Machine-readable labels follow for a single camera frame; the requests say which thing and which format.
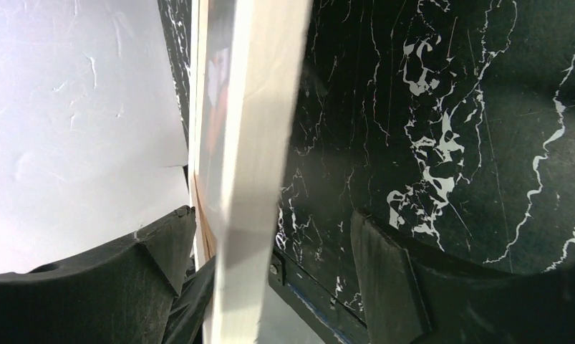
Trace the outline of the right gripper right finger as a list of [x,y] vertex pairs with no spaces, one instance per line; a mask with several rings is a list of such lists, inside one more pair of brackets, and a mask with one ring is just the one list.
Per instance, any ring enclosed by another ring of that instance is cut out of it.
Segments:
[[371,343],[575,343],[575,264],[482,267],[361,210],[350,236]]

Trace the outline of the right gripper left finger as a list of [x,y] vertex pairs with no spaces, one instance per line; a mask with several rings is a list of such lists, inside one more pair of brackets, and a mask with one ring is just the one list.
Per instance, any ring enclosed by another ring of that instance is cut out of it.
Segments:
[[30,272],[0,274],[0,343],[163,343],[179,298],[195,210]]

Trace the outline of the white wooden photo frame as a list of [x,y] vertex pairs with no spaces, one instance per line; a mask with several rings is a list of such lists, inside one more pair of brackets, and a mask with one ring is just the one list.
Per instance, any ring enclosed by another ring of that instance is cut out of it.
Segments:
[[194,1],[189,183],[199,262],[215,262],[207,343],[255,343],[310,1]]

